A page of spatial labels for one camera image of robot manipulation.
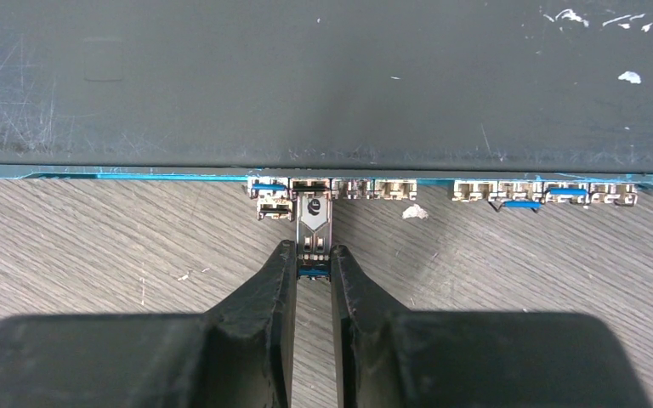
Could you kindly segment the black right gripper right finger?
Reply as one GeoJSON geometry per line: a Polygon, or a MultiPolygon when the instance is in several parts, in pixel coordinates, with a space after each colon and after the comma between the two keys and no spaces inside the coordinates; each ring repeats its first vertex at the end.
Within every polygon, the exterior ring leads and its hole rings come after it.
{"type": "Polygon", "coordinates": [[[647,407],[612,330],[589,314],[407,308],[346,246],[331,251],[342,407],[647,407]]]}

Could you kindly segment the dark grey network switch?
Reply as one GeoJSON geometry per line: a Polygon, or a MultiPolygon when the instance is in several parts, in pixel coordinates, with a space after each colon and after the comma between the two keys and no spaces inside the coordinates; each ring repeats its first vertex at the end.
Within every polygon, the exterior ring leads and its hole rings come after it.
{"type": "Polygon", "coordinates": [[[653,1],[0,1],[0,179],[653,195],[653,1]]]}

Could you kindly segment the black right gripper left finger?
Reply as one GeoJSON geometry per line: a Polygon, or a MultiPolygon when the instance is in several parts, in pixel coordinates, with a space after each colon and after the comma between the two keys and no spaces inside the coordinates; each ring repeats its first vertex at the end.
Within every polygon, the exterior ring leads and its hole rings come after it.
{"type": "Polygon", "coordinates": [[[0,320],[0,407],[288,407],[296,246],[193,314],[0,320]]]}

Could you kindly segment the silver SFP module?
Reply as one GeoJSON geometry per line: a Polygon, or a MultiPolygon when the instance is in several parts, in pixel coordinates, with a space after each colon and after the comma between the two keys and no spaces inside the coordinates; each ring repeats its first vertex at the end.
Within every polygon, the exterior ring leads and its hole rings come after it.
{"type": "Polygon", "coordinates": [[[330,280],[332,200],[326,191],[297,195],[298,278],[330,280]]]}

